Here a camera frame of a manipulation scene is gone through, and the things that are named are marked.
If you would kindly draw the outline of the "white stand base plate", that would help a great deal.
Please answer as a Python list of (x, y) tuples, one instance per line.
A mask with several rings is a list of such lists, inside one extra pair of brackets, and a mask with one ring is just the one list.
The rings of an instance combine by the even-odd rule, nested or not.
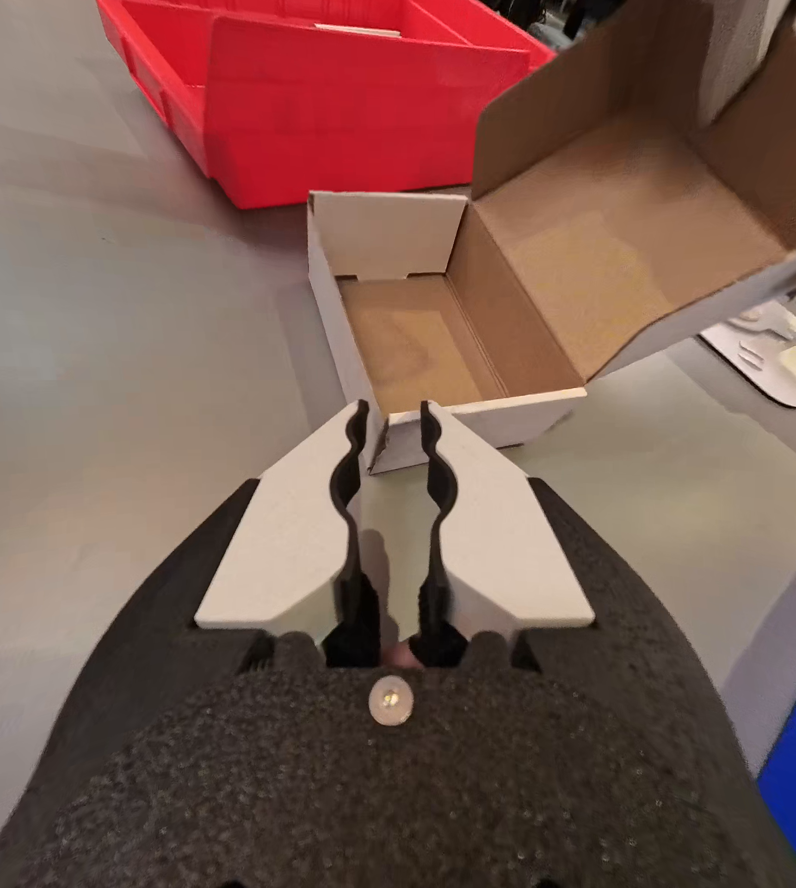
[(698, 338), (768, 399), (796, 408), (796, 313), (790, 303), (767, 301)]

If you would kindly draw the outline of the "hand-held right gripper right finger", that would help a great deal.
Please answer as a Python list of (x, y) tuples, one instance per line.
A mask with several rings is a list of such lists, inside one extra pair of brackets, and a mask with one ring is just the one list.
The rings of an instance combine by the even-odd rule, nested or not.
[(537, 498), (542, 484), (434, 401), (422, 401), (427, 493), (438, 507), (419, 591), (418, 646), (461, 646), (483, 631), (595, 621)]

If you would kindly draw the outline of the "grey desk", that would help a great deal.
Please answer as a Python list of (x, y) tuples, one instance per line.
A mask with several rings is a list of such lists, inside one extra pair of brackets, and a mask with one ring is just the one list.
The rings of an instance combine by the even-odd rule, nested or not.
[[(303, 208), (203, 179), (94, 2), (0, 2), (0, 828), (137, 586), (344, 403)], [(796, 697), (796, 411), (690, 339), (505, 455), (658, 595), (759, 768)]]

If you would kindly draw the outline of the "red plastic bin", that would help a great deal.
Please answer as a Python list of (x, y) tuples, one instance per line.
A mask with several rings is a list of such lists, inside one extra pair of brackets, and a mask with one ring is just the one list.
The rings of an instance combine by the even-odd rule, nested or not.
[(483, 109), (556, 57), (476, 1), (97, 6), (156, 114), (242, 210), (466, 185)]

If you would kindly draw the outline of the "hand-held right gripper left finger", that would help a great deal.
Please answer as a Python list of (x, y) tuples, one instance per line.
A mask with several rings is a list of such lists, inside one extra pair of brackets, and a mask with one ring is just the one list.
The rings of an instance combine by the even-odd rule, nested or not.
[(199, 629), (302, 631), (318, 643), (337, 632), (380, 645), (350, 512), (369, 414), (367, 401), (350, 402), (259, 477), (193, 616)]

